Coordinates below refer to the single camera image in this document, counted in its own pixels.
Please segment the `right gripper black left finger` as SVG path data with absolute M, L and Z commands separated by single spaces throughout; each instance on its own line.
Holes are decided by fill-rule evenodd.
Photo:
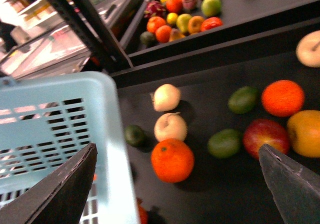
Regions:
M 2 224 L 77 224 L 92 187 L 97 148 L 77 154 L 0 210 Z

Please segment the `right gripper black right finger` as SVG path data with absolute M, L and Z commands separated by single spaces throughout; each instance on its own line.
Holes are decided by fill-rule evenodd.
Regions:
M 320 176 L 268 144 L 260 147 L 258 157 L 284 223 L 318 224 Z

